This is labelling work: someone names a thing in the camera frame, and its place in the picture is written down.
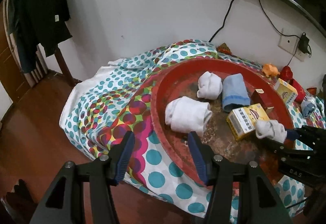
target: black plug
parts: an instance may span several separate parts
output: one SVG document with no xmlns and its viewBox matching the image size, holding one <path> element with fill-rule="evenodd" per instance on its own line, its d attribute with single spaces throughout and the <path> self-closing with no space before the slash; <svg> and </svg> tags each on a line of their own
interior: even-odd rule
<svg viewBox="0 0 326 224">
<path fill-rule="evenodd" d="M 308 50 L 308 44 L 309 44 L 309 38 L 307 38 L 305 32 L 303 32 L 298 43 L 298 49 L 302 53 L 308 53 L 310 55 L 311 52 Z"/>
</svg>

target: red bag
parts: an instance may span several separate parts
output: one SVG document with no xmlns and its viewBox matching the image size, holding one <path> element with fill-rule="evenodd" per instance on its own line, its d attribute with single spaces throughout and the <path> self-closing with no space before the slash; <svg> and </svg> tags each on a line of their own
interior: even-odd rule
<svg viewBox="0 0 326 224">
<path fill-rule="evenodd" d="M 296 88 L 296 90 L 298 92 L 298 96 L 295 98 L 295 101 L 298 102 L 299 104 L 301 104 L 302 101 L 304 100 L 304 97 L 306 96 L 304 89 L 295 79 L 292 79 L 290 81 L 290 85 L 292 85 L 294 88 Z"/>
<path fill-rule="evenodd" d="M 291 71 L 291 68 L 289 66 L 284 66 L 281 73 L 280 73 L 279 78 L 282 79 L 285 82 L 288 82 L 288 81 L 292 80 L 293 79 L 293 73 Z"/>
</svg>

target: yellow box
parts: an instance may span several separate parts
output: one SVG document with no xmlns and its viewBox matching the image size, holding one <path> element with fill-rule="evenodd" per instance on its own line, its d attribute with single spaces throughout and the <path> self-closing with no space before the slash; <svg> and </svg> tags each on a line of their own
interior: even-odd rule
<svg viewBox="0 0 326 224">
<path fill-rule="evenodd" d="M 292 104 L 298 96 L 297 90 L 280 78 L 278 78 L 274 90 L 282 97 L 285 104 Z"/>
<path fill-rule="evenodd" d="M 268 121 L 269 117 L 260 104 L 233 109 L 226 118 L 234 138 L 239 141 L 255 130 L 257 120 Z"/>
</svg>

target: bolt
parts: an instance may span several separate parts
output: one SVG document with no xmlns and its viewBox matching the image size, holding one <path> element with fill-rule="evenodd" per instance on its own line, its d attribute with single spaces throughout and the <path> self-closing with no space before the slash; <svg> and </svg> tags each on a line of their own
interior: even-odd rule
<svg viewBox="0 0 326 224">
<path fill-rule="evenodd" d="M 220 162 L 221 160 L 223 160 L 223 156 L 217 154 L 214 156 L 214 160 L 217 161 L 217 162 Z"/>
<path fill-rule="evenodd" d="M 108 155 L 106 155 L 106 154 L 103 154 L 103 155 L 100 156 L 100 160 L 101 160 L 102 162 L 106 161 L 108 158 L 109 158 L 109 157 L 108 157 Z"/>
<path fill-rule="evenodd" d="M 65 167 L 68 168 L 68 169 L 71 168 L 71 167 L 73 167 L 74 165 L 75 164 L 72 161 L 68 161 L 68 162 L 65 163 Z"/>
<path fill-rule="evenodd" d="M 258 166 L 258 163 L 256 163 L 255 161 L 250 161 L 249 162 L 249 165 L 252 167 L 252 168 L 256 168 Z"/>
</svg>

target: rolled white sock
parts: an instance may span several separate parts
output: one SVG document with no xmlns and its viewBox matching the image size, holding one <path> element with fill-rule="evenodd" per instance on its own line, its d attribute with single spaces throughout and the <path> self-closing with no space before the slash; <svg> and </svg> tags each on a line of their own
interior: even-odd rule
<svg viewBox="0 0 326 224">
<path fill-rule="evenodd" d="M 258 139 L 263 139 L 268 137 L 280 143 L 284 143 L 286 139 L 287 132 L 284 126 L 278 123 L 277 120 L 263 121 L 257 120 L 255 124 L 256 137 Z"/>
<path fill-rule="evenodd" d="M 197 97 L 216 100 L 222 92 L 222 79 L 214 73 L 206 72 L 198 79 Z"/>
<path fill-rule="evenodd" d="M 165 124 L 170 125 L 171 130 L 175 132 L 189 133 L 195 131 L 198 136 L 203 136 L 211 115 L 209 103 L 183 96 L 167 105 Z"/>
</svg>

